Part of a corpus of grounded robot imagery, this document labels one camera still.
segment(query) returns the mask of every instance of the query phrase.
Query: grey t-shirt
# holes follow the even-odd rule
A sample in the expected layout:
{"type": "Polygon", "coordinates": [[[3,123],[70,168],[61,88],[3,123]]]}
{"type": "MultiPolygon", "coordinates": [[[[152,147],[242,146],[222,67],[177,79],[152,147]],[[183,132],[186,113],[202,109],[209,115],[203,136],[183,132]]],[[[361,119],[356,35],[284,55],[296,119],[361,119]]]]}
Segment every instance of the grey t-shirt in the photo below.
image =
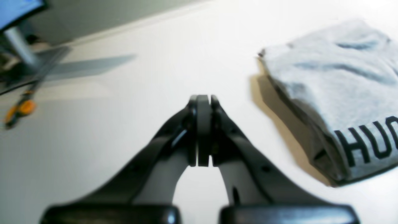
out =
{"type": "Polygon", "coordinates": [[[353,181],[398,163],[398,44],[362,21],[266,48],[263,63],[311,131],[309,159],[353,181]]]}

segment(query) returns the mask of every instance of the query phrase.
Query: white table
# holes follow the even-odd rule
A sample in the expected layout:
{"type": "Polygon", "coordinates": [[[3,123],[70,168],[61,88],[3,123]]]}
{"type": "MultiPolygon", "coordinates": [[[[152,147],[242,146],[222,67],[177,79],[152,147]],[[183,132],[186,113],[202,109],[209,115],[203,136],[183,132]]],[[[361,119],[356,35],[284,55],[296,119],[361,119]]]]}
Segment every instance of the white table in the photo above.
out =
{"type": "MultiPolygon", "coordinates": [[[[262,47],[357,17],[398,39],[397,10],[394,0],[203,1],[71,43],[36,94],[37,111],[0,131],[0,223],[37,223],[49,205],[98,188],[192,94],[217,95],[254,146],[302,188],[352,205],[365,224],[398,223],[398,169],[330,187],[256,81],[262,47]],[[93,59],[107,62],[72,63],[93,59]]],[[[21,91],[0,97],[1,116],[21,91]]],[[[216,223],[228,204],[218,169],[189,167],[174,203],[184,223],[216,223]]]]}

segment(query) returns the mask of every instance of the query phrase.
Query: black lettering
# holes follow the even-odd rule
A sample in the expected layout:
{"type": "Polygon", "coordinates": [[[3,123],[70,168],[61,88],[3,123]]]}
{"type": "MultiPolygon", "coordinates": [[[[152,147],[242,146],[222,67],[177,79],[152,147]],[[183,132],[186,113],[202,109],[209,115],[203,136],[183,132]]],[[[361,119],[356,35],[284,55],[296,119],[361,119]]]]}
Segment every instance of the black lettering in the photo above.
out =
{"type": "Polygon", "coordinates": [[[391,116],[386,118],[386,125],[388,127],[388,129],[391,132],[392,138],[394,139],[395,142],[395,148],[398,149],[398,136],[397,136],[397,132],[394,130],[394,127],[391,125],[393,122],[398,124],[398,118],[391,116]]]}
{"type": "Polygon", "coordinates": [[[388,139],[386,132],[384,131],[383,127],[380,125],[380,123],[378,121],[373,122],[373,124],[376,126],[376,128],[380,132],[381,136],[383,137],[384,143],[386,144],[386,151],[384,151],[384,152],[379,151],[378,146],[377,146],[377,141],[376,141],[374,135],[371,133],[371,131],[369,131],[369,129],[365,125],[361,125],[359,128],[362,130],[362,132],[366,135],[366,137],[368,137],[369,141],[372,143],[372,148],[373,148],[373,152],[374,152],[375,156],[378,159],[383,159],[383,158],[390,156],[390,154],[391,154],[392,149],[391,149],[390,140],[388,139]]]}
{"type": "Polygon", "coordinates": [[[360,149],[361,153],[362,153],[362,157],[365,163],[370,163],[370,158],[369,158],[369,153],[368,153],[368,149],[366,148],[365,143],[363,142],[362,138],[359,136],[359,134],[357,133],[357,131],[355,131],[354,128],[349,128],[348,129],[351,134],[354,136],[355,140],[357,142],[355,143],[348,143],[346,138],[344,137],[343,133],[341,131],[334,131],[337,135],[337,137],[339,138],[343,149],[345,151],[345,155],[347,156],[347,160],[348,160],[348,165],[350,167],[354,167],[355,166],[355,160],[354,160],[354,155],[352,154],[353,150],[356,149],[360,149]]]}

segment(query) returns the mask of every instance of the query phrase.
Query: screwdriver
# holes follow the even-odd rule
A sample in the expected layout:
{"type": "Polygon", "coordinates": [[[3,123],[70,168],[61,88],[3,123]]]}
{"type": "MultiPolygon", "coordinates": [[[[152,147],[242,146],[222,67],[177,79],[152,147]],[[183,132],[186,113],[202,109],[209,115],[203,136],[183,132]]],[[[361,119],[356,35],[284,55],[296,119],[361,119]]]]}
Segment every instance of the screwdriver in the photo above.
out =
{"type": "Polygon", "coordinates": [[[20,118],[33,113],[36,108],[36,104],[33,101],[33,94],[38,89],[41,80],[42,79],[38,79],[33,82],[29,89],[21,95],[21,99],[18,103],[8,111],[6,118],[4,119],[4,124],[7,129],[13,128],[20,118]]]}

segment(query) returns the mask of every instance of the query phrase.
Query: orange handle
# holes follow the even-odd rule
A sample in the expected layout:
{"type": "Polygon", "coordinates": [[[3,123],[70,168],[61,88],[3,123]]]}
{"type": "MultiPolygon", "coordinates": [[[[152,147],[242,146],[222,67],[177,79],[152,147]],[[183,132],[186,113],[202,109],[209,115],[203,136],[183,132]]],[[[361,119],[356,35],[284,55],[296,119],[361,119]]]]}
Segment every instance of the orange handle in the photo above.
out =
{"type": "Polygon", "coordinates": [[[8,124],[10,123],[13,119],[15,119],[17,112],[17,106],[13,106],[7,113],[6,118],[4,119],[4,123],[8,124]]]}
{"type": "Polygon", "coordinates": [[[18,108],[18,112],[21,116],[27,116],[33,113],[35,108],[36,108],[35,102],[33,102],[33,100],[27,100],[21,104],[21,106],[18,108]]]}

